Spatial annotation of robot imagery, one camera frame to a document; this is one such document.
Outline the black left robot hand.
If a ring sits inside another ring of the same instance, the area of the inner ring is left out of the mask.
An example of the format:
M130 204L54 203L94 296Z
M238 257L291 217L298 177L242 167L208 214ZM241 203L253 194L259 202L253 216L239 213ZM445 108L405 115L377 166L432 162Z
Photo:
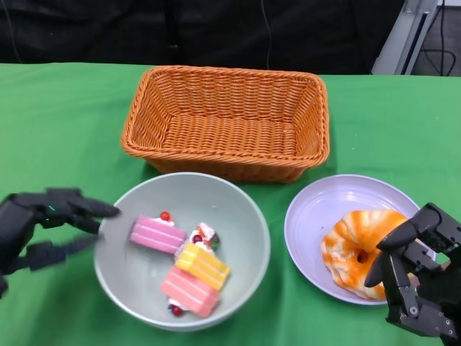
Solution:
M65 262L99 240L100 218L114 218L119 208L87 198L79 189L48 188L45 192L8 195L1 201L1 294L6 277L18 270L41 270ZM43 241L31 244L36 225L51 229L68 224L88 236L65 244Z

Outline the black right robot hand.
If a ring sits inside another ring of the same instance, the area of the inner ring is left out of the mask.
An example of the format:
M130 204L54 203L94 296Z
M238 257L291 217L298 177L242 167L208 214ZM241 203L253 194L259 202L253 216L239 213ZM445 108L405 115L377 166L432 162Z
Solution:
M427 203L377 245L364 281L382 283L387 322L444 345L460 344L460 222Z

